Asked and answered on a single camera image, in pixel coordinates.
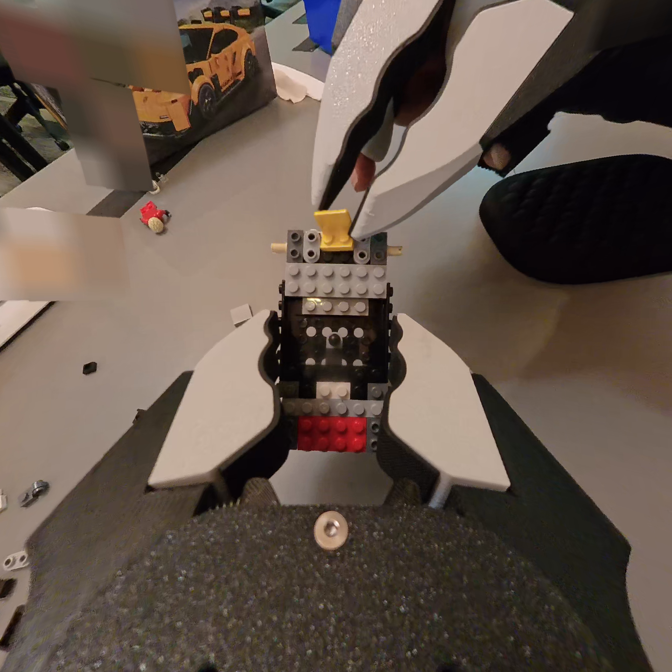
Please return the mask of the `black quilted pad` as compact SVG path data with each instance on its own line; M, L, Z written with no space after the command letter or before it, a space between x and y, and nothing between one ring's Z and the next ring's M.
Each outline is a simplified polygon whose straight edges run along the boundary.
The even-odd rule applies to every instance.
M518 272L579 285L671 273L671 160L609 156L493 185L479 214Z

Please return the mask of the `yellow hinge brick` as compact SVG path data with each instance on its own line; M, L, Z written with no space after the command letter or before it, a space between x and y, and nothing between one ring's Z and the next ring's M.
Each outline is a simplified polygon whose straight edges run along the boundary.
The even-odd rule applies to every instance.
M351 216L348 210L319 210L314 213L314 218L321 231L322 251L353 251Z

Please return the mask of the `toy set box yellow car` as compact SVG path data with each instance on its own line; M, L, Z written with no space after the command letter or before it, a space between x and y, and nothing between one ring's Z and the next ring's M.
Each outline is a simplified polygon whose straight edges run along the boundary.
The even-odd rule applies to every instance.
M174 1L173 6L190 92L130 87L154 169L276 96L260 1Z

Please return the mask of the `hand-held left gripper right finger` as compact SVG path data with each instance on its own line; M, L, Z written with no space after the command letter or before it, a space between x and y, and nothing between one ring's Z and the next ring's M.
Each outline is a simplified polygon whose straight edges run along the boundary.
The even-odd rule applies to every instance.
M506 492L511 483L470 368L409 315L392 319L382 427L435 474L427 504L454 486Z

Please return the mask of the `red toy part with wheel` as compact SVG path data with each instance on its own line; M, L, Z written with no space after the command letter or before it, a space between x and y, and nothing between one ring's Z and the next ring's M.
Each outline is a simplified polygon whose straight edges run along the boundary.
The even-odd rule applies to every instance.
M140 209L141 223L157 235L164 233L171 216L169 211L157 207L152 201L147 202Z

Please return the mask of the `grey desk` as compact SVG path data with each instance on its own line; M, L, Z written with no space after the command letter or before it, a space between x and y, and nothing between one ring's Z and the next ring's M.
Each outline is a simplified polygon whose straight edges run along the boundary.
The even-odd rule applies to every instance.
M168 233L121 218L116 300L55 304L1 352L1 560L184 371L232 331L231 308L278 305L270 245L312 223L319 105L280 99L195 147L157 201ZM671 670L671 276L583 287L503 261L475 169L389 235L394 309L482 374L632 546L628 588L656 671Z

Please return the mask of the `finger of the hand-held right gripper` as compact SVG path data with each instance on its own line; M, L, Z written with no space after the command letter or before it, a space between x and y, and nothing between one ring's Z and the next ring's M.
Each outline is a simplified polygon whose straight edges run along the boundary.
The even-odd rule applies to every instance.
M398 126L394 98L433 51L446 55L451 9L451 1L360 3L324 84L313 156L316 210L331 207L361 153L376 170L385 159Z
M512 1L475 14L439 96L370 187L354 238L404 221L476 166L485 132L572 17L553 1Z

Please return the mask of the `person's right hand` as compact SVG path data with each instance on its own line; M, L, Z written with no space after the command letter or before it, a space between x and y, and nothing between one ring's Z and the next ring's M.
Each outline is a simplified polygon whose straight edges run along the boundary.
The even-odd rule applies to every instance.
M394 123L407 127L432 105L446 77L446 52L439 48L416 69L394 98ZM361 153L351 174L351 183L356 192L363 192L373 182L376 162Z

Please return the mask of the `blue storage bin stack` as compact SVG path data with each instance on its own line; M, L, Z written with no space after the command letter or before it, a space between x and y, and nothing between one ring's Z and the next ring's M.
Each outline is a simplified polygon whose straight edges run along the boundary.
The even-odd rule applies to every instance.
M304 1L309 38L326 54L332 55L332 37L341 1Z

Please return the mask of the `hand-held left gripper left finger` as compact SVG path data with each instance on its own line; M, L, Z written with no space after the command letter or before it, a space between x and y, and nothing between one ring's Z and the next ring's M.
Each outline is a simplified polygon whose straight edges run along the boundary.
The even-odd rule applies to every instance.
M280 320L261 311L217 342L194 368L148 478L149 486L213 483L280 420L275 385Z

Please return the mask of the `toy brick car chassis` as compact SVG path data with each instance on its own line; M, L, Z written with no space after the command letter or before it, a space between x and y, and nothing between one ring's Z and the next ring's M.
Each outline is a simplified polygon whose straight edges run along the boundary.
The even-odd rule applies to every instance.
M392 287L385 234L351 250L322 248L321 232L290 230L277 351L291 449L376 453L389 387Z

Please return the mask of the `white crumpled paper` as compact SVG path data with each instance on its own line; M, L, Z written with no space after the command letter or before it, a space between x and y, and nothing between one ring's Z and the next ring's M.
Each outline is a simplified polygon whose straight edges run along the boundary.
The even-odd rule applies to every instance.
M280 63L272 63L277 96L286 102L297 104L306 98L320 102L324 82L313 76Z

